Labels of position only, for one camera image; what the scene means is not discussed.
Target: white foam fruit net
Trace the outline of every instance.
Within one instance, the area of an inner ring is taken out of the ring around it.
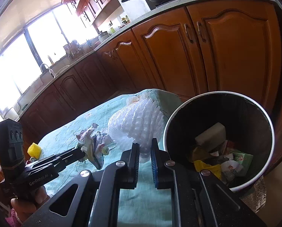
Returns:
[[[140,163],[149,160],[152,139],[159,142],[163,128],[160,106],[150,98],[120,109],[108,121],[108,134],[123,151],[131,149],[133,142],[140,145]]]

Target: faucet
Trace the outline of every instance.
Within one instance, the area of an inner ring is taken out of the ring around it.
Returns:
[[[48,71],[50,72],[50,74],[51,74],[53,77],[55,76],[54,71],[53,71],[47,64],[45,64],[45,63],[42,63],[42,64],[40,65],[41,72],[43,72],[43,71],[42,71],[42,68],[41,68],[42,65],[47,66],[47,67],[48,67]]]

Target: human hand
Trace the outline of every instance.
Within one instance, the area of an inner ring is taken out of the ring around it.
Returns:
[[[17,213],[17,217],[21,222],[24,222],[28,219],[31,214],[33,214],[39,207],[41,207],[45,202],[48,201],[50,197],[46,193],[45,187],[41,186],[37,189],[35,193],[35,201],[37,206],[32,202],[21,200],[21,199],[11,199],[10,203]]]

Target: ceiling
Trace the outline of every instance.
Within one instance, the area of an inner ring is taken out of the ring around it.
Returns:
[[[13,0],[0,16],[0,49],[31,19],[59,3],[61,0]]]

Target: pink sleeve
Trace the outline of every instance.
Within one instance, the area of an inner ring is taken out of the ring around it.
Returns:
[[[5,220],[8,222],[8,224],[11,227],[20,227],[21,226],[21,223],[19,223],[19,221],[17,220],[16,212],[15,212],[14,208],[12,208],[12,210],[10,212],[10,217],[5,218]]]

